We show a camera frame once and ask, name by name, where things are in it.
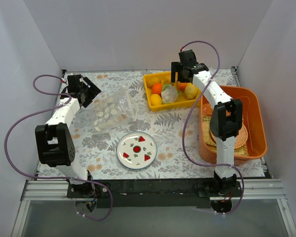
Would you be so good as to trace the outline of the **small fake orange carrot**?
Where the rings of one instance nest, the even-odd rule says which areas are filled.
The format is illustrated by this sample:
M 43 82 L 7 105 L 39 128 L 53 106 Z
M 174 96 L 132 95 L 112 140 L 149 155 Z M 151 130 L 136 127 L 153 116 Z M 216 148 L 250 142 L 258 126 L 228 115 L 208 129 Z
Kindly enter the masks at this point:
M 184 91 L 185 90 L 185 88 L 187 87 L 189 85 L 189 83 L 178 83 L 178 89 L 180 90 L 180 91 Z

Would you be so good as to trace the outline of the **fake yellow mango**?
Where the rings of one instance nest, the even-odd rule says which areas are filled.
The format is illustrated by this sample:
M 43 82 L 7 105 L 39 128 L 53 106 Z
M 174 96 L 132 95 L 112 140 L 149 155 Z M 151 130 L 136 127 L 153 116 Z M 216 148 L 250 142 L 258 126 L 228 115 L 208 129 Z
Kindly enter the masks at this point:
M 161 79 L 157 77 L 147 79 L 147 87 L 152 88 L 155 84 L 161 83 Z

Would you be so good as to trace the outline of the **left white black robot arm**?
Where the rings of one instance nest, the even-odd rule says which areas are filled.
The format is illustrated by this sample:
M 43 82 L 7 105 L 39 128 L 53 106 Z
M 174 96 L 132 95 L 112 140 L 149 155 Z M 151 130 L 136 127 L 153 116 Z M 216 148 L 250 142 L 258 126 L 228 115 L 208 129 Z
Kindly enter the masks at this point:
M 75 159 L 75 147 L 69 128 L 82 108 L 88 107 L 101 90 L 82 75 L 67 76 L 67 86 L 61 92 L 61 108 L 56 109 L 44 125 L 35 128 L 40 163 L 59 170 L 71 184 L 74 192 L 83 197 L 95 193 L 91 173 Z

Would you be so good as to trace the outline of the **clear zip top bag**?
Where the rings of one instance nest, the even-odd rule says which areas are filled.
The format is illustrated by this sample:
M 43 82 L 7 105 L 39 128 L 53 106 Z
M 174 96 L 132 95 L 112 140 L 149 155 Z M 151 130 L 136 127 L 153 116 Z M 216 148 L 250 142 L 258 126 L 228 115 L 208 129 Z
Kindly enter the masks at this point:
M 94 104 L 94 128 L 98 132 L 127 125 L 137 119 L 137 104 L 125 88 L 120 88 L 107 98 L 95 101 Z

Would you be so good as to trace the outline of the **smooth fake yellow lemon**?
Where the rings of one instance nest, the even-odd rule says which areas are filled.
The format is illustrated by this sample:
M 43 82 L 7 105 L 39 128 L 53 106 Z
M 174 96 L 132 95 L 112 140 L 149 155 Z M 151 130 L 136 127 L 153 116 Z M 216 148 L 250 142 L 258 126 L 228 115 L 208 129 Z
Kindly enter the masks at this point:
M 152 106 L 162 105 L 162 98 L 158 94 L 152 94 L 150 97 L 150 103 Z

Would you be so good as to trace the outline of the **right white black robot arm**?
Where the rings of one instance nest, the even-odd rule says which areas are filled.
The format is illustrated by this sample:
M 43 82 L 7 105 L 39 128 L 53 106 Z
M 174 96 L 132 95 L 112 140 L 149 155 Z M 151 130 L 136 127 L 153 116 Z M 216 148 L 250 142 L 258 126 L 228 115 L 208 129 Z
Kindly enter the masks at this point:
M 179 52 L 179 62 L 171 63 L 171 82 L 191 82 L 212 107 L 210 131 L 216 138 L 216 165 L 213 192 L 227 195 L 236 186 L 234 149 L 242 128 L 243 104 L 233 99 L 214 81 L 208 67 L 198 63 L 193 50 Z

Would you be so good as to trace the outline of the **wrinkled fake yellow lemon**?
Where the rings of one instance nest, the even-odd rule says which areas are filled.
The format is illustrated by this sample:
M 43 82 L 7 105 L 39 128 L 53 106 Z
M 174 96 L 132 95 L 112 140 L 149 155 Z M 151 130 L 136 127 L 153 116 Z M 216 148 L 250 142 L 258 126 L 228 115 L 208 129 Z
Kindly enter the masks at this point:
M 184 93 L 189 100 L 193 99 L 198 93 L 198 88 L 190 83 L 185 87 Z

